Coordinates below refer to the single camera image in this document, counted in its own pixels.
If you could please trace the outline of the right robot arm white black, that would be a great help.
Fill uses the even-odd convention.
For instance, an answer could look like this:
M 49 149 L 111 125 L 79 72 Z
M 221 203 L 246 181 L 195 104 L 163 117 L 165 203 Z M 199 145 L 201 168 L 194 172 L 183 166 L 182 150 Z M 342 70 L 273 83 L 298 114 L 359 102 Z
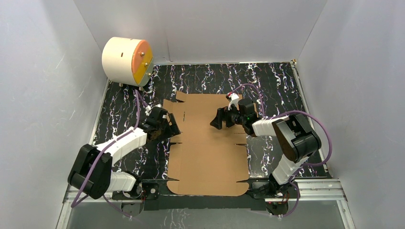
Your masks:
M 241 125 L 252 137 L 275 136 L 283 153 L 277 167 L 269 175 L 268 183 L 252 187 L 247 193 L 253 198 L 280 198 L 288 193 L 296 172 L 307 159 L 321 148 L 321 140 L 304 114 L 285 114 L 262 118 L 256 105 L 248 99 L 230 99 L 228 106 L 218 108 L 210 125 L 218 130 Z

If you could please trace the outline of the brown cardboard box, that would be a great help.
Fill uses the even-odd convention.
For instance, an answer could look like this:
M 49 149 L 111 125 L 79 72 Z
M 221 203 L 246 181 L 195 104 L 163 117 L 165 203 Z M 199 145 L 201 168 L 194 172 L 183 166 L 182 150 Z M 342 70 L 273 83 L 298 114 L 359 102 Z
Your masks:
M 249 188 L 247 135 L 240 125 L 210 126 L 224 94 L 176 92 L 163 108 L 173 113 L 180 135 L 170 139 L 167 187 L 178 195 L 240 196 Z

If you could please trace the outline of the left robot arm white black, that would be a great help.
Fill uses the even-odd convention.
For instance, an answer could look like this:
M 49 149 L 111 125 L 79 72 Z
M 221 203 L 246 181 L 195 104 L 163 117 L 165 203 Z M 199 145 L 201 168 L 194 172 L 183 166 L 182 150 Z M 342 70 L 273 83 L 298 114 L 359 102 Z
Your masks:
M 107 192 L 125 192 L 130 198 L 138 198 L 143 191 L 140 176 L 129 171 L 113 172 L 113 165 L 137 148 L 180 133 L 173 113 L 153 107 L 142 122 L 122 134 L 95 146 L 83 145 L 67 183 L 93 199 L 99 199 Z

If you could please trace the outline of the aluminium frame rail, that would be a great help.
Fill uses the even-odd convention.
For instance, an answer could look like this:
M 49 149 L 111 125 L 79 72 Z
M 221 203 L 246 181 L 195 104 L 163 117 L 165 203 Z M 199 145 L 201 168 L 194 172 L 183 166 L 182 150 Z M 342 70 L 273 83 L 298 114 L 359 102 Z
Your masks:
M 340 181 L 298 178 L 284 195 L 259 191 L 268 181 L 144 182 L 144 198 L 106 193 L 76 207 L 67 193 L 59 229 L 352 229 Z

